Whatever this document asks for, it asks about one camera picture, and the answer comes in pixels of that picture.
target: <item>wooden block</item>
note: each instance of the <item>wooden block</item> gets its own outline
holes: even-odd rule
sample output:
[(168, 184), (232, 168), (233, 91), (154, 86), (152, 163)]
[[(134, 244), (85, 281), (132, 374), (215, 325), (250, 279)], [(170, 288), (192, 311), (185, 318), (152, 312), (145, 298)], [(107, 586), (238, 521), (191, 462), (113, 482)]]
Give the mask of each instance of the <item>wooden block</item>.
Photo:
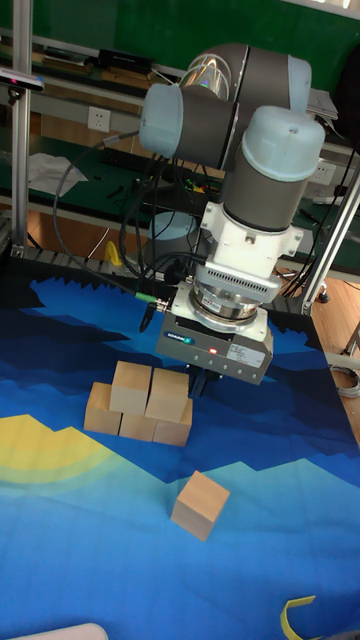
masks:
[(151, 367), (118, 362), (112, 383), (110, 411), (143, 416), (149, 395)]
[(109, 411), (111, 385), (94, 382), (86, 405), (84, 429), (117, 436), (121, 413)]
[(154, 436), (156, 420), (144, 416), (124, 414), (121, 420), (119, 435), (123, 438), (147, 440), (151, 442)]
[(155, 369), (145, 415), (166, 422), (181, 422), (188, 401), (189, 376)]
[(230, 492), (199, 471), (178, 495), (171, 520), (205, 542)]
[(184, 447), (192, 425), (192, 412), (193, 401), (189, 398), (180, 422), (158, 420), (155, 427), (154, 442)]

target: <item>wall outlet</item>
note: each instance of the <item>wall outlet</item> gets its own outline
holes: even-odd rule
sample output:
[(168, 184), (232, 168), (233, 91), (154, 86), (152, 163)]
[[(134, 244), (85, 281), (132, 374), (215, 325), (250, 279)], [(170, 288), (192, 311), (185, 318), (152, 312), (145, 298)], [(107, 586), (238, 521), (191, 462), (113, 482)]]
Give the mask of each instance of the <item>wall outlet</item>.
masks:
[(89, 107), (88, 127), (96, 131), (110, 131), (111, 111), (99, 107)]
[(330, 162), (319, 161), (315, 173), (309, 178), (309, 182), (317, 182), (318, 184), (329, 185), (336, 170), (336, 164)]

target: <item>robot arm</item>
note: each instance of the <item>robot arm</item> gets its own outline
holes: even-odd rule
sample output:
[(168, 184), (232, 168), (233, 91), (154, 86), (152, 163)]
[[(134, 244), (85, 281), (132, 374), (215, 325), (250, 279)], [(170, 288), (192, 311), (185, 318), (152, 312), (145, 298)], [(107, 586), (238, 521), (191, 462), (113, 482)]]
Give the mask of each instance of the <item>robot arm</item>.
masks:
[[(183, 343), (192, 350), (180, 349), (181, 340), (167, 348), (169, 331), (163, 331), (160, 351), (244, 379), (238, 363), (245, 349), (245, 379), (259, 383), (264, 375), (272, 344), (266, 312), (259, 307), (280, 289), (272, 275), (276, 261), (295, 255), (302, 239), (291, 221), (324, 141), (323, 128), (304, 115), (310, 84), (306, 62), (230, 44), (196, 58), (179, 86), (149, 90), (142, 145), (227, 172), (222, 202), (209, 203), (201, 223), (212, 237), (206, 264), (197, 266), (192, 285), (180, 286), (170, 310), (182, 319), (173, 318), (176, 326), (182, 322), (194, 332)], [(220, 358), (221, 342), (216, 353), (207, 348), (216, 335), (231, 342)], [(249, 349), (261, 357), (249, 355)]]

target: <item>white paper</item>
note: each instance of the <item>white paper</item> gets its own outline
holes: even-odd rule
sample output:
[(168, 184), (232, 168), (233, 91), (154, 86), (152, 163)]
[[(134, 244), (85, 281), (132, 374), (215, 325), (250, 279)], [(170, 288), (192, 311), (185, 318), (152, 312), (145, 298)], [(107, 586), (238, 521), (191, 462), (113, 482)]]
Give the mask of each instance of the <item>white paper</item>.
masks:
[(310, 89), (307, 111), (328, 116), (332, 120), (337, 120), (338, 118), (338, 112), (331, 100), (330, 93), (320, 89)]
[[(67, 158), (35, 153), (29, 158), (29, 188), (55, 195), (69, 164), (70, 161)], [(64, 196), (78, 182), (88, 182), (88, 179), (79, 169), (73, 167), (61, 189), (60, 197)]]

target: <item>sticker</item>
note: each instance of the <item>sticker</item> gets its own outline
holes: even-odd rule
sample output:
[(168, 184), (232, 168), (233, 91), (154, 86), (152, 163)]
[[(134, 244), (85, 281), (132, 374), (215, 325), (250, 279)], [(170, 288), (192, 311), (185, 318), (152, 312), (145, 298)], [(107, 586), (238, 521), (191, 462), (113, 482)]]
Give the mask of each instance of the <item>sticker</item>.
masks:
[(248, 347), (242, 347), (239, 344), (232, 344), (227, 357), (230, 358), (230, 360), (236, 360), (236, 362), (248, 364), (249, 367), (258, 369), (264, 362), (265, 353), (254, 351), (254, 349), (249, 349)]
[(217, 304), (216, 302), (213, 302), (212, 300), (210, 300), (210, 298), (206, 298), (205, 296), (202, 299), (202, 304), (204, 305), (204, 307), (207, 307), (208, 309), (211, 309), (211, 311), (215, 311), (216, 313), (219, 313), (221, 309), (221, 304)]
[(183, 344), (195, 344), (194, 338), (189, 338), (189, 336), (180, 336), (178, 333), (173, 333), (172, 331), (164, 331), (164, 336), (171, 340), (182, 342)]

